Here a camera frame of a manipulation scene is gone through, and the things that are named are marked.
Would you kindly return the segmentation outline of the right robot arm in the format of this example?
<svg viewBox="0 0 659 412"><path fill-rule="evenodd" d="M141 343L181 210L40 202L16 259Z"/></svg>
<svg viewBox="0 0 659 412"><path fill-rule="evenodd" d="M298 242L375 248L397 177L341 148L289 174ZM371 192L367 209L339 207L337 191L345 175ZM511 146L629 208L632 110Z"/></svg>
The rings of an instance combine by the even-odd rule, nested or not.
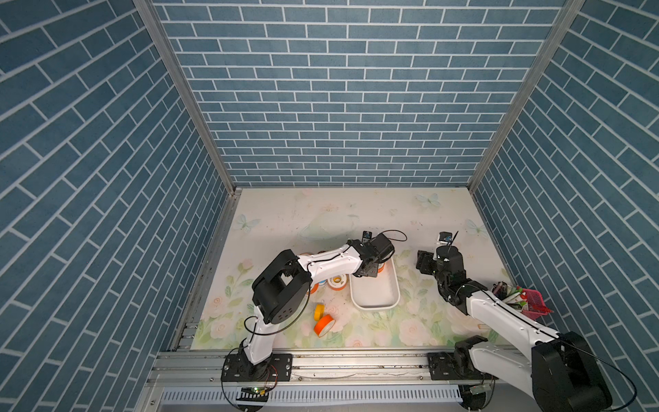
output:
<svg viewBox="0 0 659 412"><path fill-rule="evenodd" d="M452 353L430 353L431 377L498 378L535 400L542 411L604 411L613 399L585 339L560 333L514 310L481 283L468 278L454 235L439 234L434 252L417 253L416 268L432 276L440 296L462 314L497 332L506 350L484 336L472 336Z"/></svg>

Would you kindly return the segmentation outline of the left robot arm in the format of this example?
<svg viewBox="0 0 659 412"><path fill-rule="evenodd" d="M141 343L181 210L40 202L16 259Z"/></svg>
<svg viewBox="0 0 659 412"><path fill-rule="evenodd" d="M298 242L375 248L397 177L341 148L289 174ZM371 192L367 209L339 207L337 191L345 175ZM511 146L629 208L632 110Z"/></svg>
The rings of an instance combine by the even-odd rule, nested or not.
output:
<svg viewBox="0 0 659 412"><path fill-rule="evenodd" d="M314 286L337 276L376 276L394 253L392 240L384 233L348 240L328 252L280 252L252 283L254 314L244 322L248 337L227 356L222 379L257 381L276 372L275 338L293 325L291 317L304 312Z"/></svg>

